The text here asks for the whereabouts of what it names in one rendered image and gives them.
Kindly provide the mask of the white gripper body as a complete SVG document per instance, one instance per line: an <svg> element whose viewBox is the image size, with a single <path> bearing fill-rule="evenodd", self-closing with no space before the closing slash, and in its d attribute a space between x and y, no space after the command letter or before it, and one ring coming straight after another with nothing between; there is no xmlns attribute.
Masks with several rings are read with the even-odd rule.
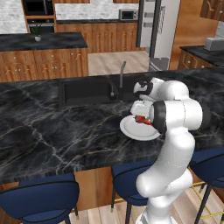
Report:
<svg viewBox="0 0 224 224"><path fill-rule="evenodd" d="M130 109L130 113L135 116L148 117L152 101L135 101Z"/></svg>

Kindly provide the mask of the red bell pepper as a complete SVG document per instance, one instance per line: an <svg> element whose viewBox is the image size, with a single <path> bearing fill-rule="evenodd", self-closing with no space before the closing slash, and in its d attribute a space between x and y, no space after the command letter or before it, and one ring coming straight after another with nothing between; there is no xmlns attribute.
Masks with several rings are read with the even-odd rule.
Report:
<svg viewBox="0 0 224 224"><path fill-rule="evenodd" d="M137 123L144 123L147 125L152 125L152 122L149 118L145 117L145 116L141 116L141 115L136 115L135 116L135 121Z"/></svg>

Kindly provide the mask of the white round plate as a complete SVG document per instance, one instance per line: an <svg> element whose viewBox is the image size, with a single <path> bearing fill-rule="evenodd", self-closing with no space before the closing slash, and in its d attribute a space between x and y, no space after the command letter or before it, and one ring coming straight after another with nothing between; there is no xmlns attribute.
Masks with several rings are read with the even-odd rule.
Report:
<svg viewBox="0 0 224 224"><path fill-rule="evenodd" d="M150 141L160 136L151 125L136 122L133 115L128 115L121 120L120 129L127 137L138 141Z"/></svg>

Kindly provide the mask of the grey fridge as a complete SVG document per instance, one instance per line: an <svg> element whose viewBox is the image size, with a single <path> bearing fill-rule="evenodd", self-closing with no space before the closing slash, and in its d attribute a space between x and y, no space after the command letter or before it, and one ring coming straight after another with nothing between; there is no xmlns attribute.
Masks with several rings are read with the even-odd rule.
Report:
<svg viewBox="0 0 224 224"><path fill-rule="evenodd" d="M139 0L136 46L149 54L149 70L168 70L180 0Z"/></svg>

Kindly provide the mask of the dark grey sink tap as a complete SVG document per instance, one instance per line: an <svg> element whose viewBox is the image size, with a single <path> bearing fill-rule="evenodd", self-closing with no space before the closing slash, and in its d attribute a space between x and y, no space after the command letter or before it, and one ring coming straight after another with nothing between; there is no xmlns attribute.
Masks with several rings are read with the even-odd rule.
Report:
<svg viewBox="0 0 224 224"><path fill-rule="evenodd" d="M110 97L112 99L118 99L119 101L123 99L123 73L124 73L124 68L126 66L126 63L127 61L125 60L121 66L121 71L119 76L119 87L116 87L116 84L113 81L109 83L111 87Z"/></svg>

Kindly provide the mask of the black sink basin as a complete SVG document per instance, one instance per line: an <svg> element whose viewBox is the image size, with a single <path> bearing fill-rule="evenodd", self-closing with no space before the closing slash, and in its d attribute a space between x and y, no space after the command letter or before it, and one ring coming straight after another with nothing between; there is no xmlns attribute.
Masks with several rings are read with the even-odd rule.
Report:
<svg viewBox="0 0 224 224"><path fill-rule="evenodd" d="M59 83L59 106L133 102L137 99L133 93L137 82L146 82L146 79L124 77L122 90L119 89L119 79L108 76L62 81Z"/></svg>

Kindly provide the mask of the wooden side base cabinet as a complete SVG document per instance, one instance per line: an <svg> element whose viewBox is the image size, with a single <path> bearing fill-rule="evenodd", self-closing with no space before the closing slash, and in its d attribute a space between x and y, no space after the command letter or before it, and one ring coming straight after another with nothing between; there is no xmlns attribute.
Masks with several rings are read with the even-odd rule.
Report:
<svg viewBox="0 0 224 224"><path fill-rule="evenodd" d="M209 52L203 45L181 46L178 69L224 67L224 50Z"/></svg>

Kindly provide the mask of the blue bar stool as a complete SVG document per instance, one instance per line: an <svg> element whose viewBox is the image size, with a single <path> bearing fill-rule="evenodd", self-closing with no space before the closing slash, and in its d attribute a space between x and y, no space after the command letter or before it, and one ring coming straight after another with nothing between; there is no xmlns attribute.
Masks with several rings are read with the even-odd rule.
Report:
<svg viewBox="0 0 224 224"><path fill-rule="evenodd" d="M224 148L195 151L190 162L192 171L207 185L194 224L199 224L211 188L224 189Z"/></svg>
<svg viewBox="0 0 224 224"><path fill-rule="evenodd" d="M23 224L71 224L72 209L78 214L79 184L73 173L21 181L0 192L0 206Z"/></svg>
<svg viewBox="0 0 224 224"><path fill-rule="evenodd" d="M141 207L147 205L147 199L137 191L136 181L137 176L149 169L154 163L155 159L148 159L111 167L113 182L111 208L114 208L116 194L127 202L125 224L130 224L132 206Z"/></svg>

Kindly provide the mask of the wooden base cabinet run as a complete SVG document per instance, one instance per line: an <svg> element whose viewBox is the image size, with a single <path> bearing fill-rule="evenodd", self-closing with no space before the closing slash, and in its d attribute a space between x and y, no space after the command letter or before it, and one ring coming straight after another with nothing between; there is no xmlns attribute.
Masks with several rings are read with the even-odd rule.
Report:
<svg viewBox="0 0 224 224"><path fill-rule="evenodd" d="M138 51L137 22L57 22L56 32L80 32L89 53Z"/></svg>

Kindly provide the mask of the grey microwave oven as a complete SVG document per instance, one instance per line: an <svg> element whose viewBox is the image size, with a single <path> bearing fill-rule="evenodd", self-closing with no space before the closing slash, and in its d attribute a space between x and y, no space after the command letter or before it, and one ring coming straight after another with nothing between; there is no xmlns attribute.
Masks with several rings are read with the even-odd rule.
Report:
<svg viewBox="0 0 224 224"><path fill-rule="evenodd" d="M138 10L134 9L120 9L119 10L119 19L122 21L138 20Z"/></svg>

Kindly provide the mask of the grey toaster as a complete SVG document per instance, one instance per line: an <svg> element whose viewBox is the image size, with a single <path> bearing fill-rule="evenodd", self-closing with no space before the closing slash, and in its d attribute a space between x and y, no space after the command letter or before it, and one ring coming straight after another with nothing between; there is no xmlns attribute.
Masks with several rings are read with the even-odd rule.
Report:
<svg viewBox="0 0 224 224"><path fill-rule="evenodd" d="M204 48L208 51L224 50L224 38L207 38Z"/></svg>

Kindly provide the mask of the wooden kitchen island cabinets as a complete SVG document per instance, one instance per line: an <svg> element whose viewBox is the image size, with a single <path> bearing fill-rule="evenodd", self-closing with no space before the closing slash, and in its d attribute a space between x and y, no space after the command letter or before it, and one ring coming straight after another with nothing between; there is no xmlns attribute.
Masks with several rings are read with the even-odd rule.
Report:
<svg viewBox="0 0 224 224"><path fill-rule="evenodd" d="M80 32L0 35L0 82L88 76L88 46Z"/></svg>

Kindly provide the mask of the green plant in white pot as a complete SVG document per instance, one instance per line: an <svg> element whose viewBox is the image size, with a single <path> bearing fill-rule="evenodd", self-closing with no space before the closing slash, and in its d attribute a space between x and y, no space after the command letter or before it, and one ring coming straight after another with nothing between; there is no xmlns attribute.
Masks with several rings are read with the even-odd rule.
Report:
<svg viewBox="0 0 224 224"><path fill-rule="evenodd" d="M40 37L40 28L41 26L40 25L36 25L36 26L33 26L31 28L31 33L34 35L34 39L39 42L41 40L41 37Z"/></svg>

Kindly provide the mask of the black built-in oven stack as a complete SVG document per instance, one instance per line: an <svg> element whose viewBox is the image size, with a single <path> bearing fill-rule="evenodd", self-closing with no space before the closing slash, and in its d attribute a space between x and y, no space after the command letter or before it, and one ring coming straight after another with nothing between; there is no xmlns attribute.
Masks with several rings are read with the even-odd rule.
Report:
<svg viewBox="0 0 224 224"><path fill-rule="evenodd" d="M31 33L54 32L53 0L22 0L24 14Z"/></svg>

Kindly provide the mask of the wooden wall cupboard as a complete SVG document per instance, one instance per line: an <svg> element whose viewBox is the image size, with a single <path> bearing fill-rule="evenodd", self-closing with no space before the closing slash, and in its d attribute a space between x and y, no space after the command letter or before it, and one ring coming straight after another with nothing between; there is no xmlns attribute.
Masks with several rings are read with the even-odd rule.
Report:
<svg viewBox="0 0 224 224"><path fill-rule="evenodd" d="M139 4L140 0L113 0L114 4Z"/></svg>
<svg viewBox="0 0 224 224"><path fill-rule="evenodd" d="M200 16L224 22L224 0L203 0Z"/></svg>
<svg viewBox="0 0 224 224"><path fill-rule="evenodd" d="M90 4L91 0L53 0L55 4Z"/></svg>

